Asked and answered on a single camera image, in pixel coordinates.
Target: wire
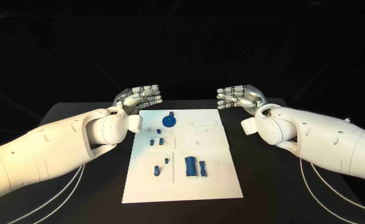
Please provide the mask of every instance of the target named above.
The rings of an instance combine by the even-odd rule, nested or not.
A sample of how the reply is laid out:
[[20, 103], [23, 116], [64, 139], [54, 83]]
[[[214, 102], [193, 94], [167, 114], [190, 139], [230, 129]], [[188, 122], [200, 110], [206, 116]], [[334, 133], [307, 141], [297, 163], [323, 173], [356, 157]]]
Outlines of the wire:
[[75, 185], [73, 190], [72, 190], [72, 192], [69, 193], [69, 195], [67, 195], [64, 201], [62, 202], [62, 204], [59, 205], [59, 207], [53, 210], [53, 212], [49, 213], [49, 214], [47, 214], [37, 222], [34, 222], [33, 224], [40, 223], [40, 222], [59, 210], [59, 208], [60, 208], [60, 207], [63, 206], [63, 204], [66, 203], [66, 201], [67, 201], [67, 199], [69, 199], [69, 197], [70, 197], [73, 191], [76, 190], [77, 183], [79, 183], [79, 180], [80, 180], [80, 177], [82, 177], [82, 173], [83, 173], [83, 169], [85, 169], [85, 164], [82, 165], [82, 170], [80, 170], [80, 174], [79, 174], [79, 177], [77, 177], [76, 185]]
[[76, 171], [76, 173], [75, 173], [75, 175], [73, 175], [70, 181], [67, 182], [67, 184], [66, 184], [66, 186], [63, 187], [63, 189], [60, 190], [60, 192], [53, 196], [53, 198], [51, 198], [40, 207], [37, 207], [31, 212], [28, 212], [27, 214], [24, 214], [21, 217], [18, 217], [15, 220], [10, 221], [10, 222], [5, 223], [5, 224], [12, 224], [12, 223], [17, 222], [18, 220], [21, 220], [24, 217], [27, 217], [30, 214], [33, 214], [40, 208], [43, 208], [43, 207], [50, 203], [50, 201], [59, 196], [59, 194], [64, 191], [64, 189], [66, 189], [67, 186], [70, 185], [72, 181], [75, 180], [75, 178], [76, 178], [76, 176], [77, 176], [77, 172], [79, 172], [79, 170], [80, 170], [80, 168], [82, 168], [83, 166], [80, 166], [80, 167], [77, 168], [77, 171]]
[[307, 182], [305, 182], [305, 176], [304, 176], [302, 165], [301, 165], [301, 158], [300, 158], [300, 171], [301, 171], [301, 176], [302, 176], [305, 188], [307, 188], [307, 190], [308, 190], [308, 192], [310, 192], [310, 194], [311, 194], [311, 197], [314, 198], [314, 200], [315, 200], [317, 203], [320, 204], [320, 206], [321, 206], [321, 207], [326, 209], [326, 211], [327, 211], [331, 215], [334, 215], [339, 219], [341, 219], [341, 220], [346, 221], [347, 223], [359, 224], [359, 223], [356, 223], [356, 222], [351, 222], [351, 221], [343, 219], [339, 215], [336, 215], [336, 214], [324, 207], [324, 205], [320, 203], [320, 201], [317, 200], [314, 194], [311, 193], [311, 190], [310, 190], [310, 187], [308, 187], [308, 185], [307, 185]]
[[321, 179], [323, 183], [326, 184], [326, 186], [328, 187], [328, 189], [353, 205], [356, 205], [357, 207], [365, 209], [365, 206], [362, 206], [360, 204], [357, 204], [356, 202], [353, 202], [351, 200], [349, 200], [344, 196], [340, 195], [340, 193], [333, 189], [333, 187], [328, 185], [328, 183], [326, 182], [326, 180], [323, 179], [323, 177], [320, 176], [317, 169], [314, 167], [314, 165], [310, 163], [313, 170], [317, 173], [318, 178]]

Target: white robotic arm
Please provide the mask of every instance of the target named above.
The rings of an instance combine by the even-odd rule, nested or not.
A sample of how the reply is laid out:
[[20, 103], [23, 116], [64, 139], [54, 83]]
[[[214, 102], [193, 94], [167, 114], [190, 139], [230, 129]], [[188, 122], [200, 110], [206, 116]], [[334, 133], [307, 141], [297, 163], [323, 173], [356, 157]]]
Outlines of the white robotic arm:
[[138, 132], [138, 110], [161, 103], [158, 86], [125, 89], [108, 109], [96, 109], [49, 123], [0, 146], [0, 196], [51, 179], [108, 152]]
[[253, 115], [240, 122], [246, 135], [258, 132], [268, 144], [321, 168], [365, 178], [365, 130], [347, 119], [268, 104], [251, 85], [219, 89], [216, 98], [219, 109], [240, 106]]

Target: blue object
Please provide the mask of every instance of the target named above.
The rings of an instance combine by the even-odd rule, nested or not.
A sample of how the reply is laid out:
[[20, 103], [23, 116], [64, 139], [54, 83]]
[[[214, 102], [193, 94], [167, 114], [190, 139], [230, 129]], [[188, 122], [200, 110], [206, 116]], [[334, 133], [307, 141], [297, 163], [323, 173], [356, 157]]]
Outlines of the blue object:
[[184, 157], [186, 163], [186, 176], [197, 176], [196, 174], [196, 166], [194, 166], [194, 157]]
[[160, 175], [160, 167], [154, 166], [154, 173], [152, 175], [157, 177]]
[[199, 161], [199, 165], [200, 165], [200, 174], [201, 174], [201, 177], [206, 176], [206, 172], [204, 172], [204, 165], [203, 165], [203, 161]]
[[163, 124], [167, 128], [170, 128], [170, 127], [174, 126], [174, 124], [175, 124], [175, 119], [174, 119], [174, 117], [173, 117], [173, 112], [170, 112], [168, 116], [165, 116], [165, 117], [163, 118], [161, 124]]

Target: white panel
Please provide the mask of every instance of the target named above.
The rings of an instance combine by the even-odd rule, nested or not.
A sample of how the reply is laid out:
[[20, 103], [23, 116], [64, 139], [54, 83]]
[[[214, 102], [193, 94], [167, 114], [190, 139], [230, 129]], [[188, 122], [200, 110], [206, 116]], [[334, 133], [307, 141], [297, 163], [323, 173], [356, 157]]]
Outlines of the white panel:
[[[175, 125], [165, 128], [161, 119], [170, 111], [174, 113]], [[139, 115], [142, 128], [134, 137], [122, 203], [240, 198], [217, 110], [139, 111]], [[158, 138], [168, 139], [168, 146], [173, 139], [174, 148], [151, 150], [158, 146]], [[150, 139], [155, 140], [154, 146], [150, 146]], [[164, 164], [164, 156], [168, 154], [170, 165]], [[196, 158], [196, 177], [186, 176], [184, 157], [188, 156]], [[204, 161], [207, 177], [200, 176], [199, 161]], [[157, 163], [161, 170], [155, 177], [152, 168]]]

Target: dark table surface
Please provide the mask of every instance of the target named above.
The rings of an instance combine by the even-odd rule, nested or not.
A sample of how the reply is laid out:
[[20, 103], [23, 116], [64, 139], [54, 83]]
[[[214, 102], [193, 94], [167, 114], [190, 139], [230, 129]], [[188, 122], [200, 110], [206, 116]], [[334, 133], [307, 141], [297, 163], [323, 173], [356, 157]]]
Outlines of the dark table surface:
[[[281, 99], [271, 103], [285, 105]], [[46, 124], [111, 103], [59, 103], [49, 110]], [[147, 110], [214, 109], [216, 100], [164, 101]], [[219, 110], [243, 198], [121, 204], [134, 134], [85, 166], [77, 188], [62, 208], [41, 223], [344, 223], [318, 206], [305, 189], [298, 158], [268, 145], [256, 134], [246, 136], [242, 108]], [[344, 202], [323, 185], [308, 163], [302, 170], [314, 195], [343, 218], [362, 222], [365, 212]], [[337, 191], [357, 202], [341, 176], [318, 168]], [[62, 190], [75, 171], [31, 184], [0, 198], [0, 223], [38, 207]], [[59, 206], [73, 188], [17, 223], [33, 223]]]

